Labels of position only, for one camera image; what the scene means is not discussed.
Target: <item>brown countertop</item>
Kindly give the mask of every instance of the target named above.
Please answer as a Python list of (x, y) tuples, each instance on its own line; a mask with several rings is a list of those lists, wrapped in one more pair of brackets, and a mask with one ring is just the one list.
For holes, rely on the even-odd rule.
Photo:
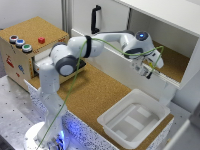
[[(65, 99), (72, 80), (73, 78), (61, 84), (58, 94), (62, 99)], [(40, 87), (38, 77), (33, 78), (29, 82), (36, 88)], [(68, 109), (77, 117), (119, 149), (123, 150), (121, 146), (105, 134), (102, 126), (97, 122), (97, 118), (130, 91), (131, 89), (125, 85), (87, 64), (85, 70), (78, 75), (73, 91), (66, 104)], [(172, 119), (173, 115), (168, 115), (146, 140), (143, 141), (137, 150), (146, 149)]]

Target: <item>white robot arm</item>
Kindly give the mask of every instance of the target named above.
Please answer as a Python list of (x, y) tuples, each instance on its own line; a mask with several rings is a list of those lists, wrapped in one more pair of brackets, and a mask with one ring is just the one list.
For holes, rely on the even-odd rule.
[[(149, 50), (155, 49), (155, 47), (147, 32), (138, 32), (136, 35), (130, 31), (100, 33), (92, 37), (92, 39), (93, 38), (107, 42), (119, 42), (123, 52), (126, 53), (124, 55), (126, 58), (134, 60), (136, 64), (137, 62), (140, 62), (140, 64), (136, 65), (136, 67), (140, 67), (140, 69), (136, 69), (140, 71), (140, 74), (141, 69), (144, 69), (141, 67), (142, 61), (140, 60), (146, 58), (148, 61), (155, 64), (160, 56), (160, 53), (157, 50), (148, 52)], [(35, 140), (43, 142), (42, 145), (44, 147), (52, 147), (51, 149), (66, 149), (67, 147), (65, 139), (59, 139), (63, 132), (61, 123), (62, 116), (67, 111), (66, 105), (64, 105), (62, 111), (60, 111), (63, 101), (57, 94), (57, 91), (60, 88), (59, 74), (62, 76), (68, 76), (75, 71), (77, 59), (80, 56), (82, 45), (86, 40), (87, 44), (83, 47), (81, 57), (87, 58), (99, 56), (104, 49), (103, 41), (91, 40), (88, 36), (73, 37), (68, 41), (67, 45), (65, 43), (55, 44), (50, 53), (52, 62), (40, 66), (39, 75), (41, 88), (38, 90), (38, 95), (40, 100), (46, 106), (48, 113), (46, 114), (45, 124), (38, 132)], [(129, 56), (127, 54), (142, 54), (142, 56)], [(163, 66), (162, 58), (158, 60), (156, 65), (158, 68)], [(49, 130), (51, 123), (59, 111), (60, 114), (57, 116)], [(62, 144), (55, 144), (56, 140), (62, 141)]]

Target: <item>cabinet door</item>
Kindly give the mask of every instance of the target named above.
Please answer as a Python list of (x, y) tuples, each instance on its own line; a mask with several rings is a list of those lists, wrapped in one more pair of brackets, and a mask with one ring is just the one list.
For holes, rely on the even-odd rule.
[(113, 0), (73, 0), (72, 28), (84, 35), (91, 33), (91, 14), (96, 5), (96, 28), (100, 32), (126, 30), (129, 8)]

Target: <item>blue indicator light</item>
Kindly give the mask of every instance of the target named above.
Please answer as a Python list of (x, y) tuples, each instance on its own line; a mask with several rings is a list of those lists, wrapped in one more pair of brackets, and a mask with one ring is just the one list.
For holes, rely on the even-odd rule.
[(24, 40), (17, 40), (17, 43), (23, 43)]

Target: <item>black band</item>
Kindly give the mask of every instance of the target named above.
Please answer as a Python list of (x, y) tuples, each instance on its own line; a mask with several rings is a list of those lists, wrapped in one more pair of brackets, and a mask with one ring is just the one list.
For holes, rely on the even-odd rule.
[(87, 39), (87, 49), (84, 58), (88, 58), (90, 56), (92, 50), (92, 38), (90, 36), (85, 35)]

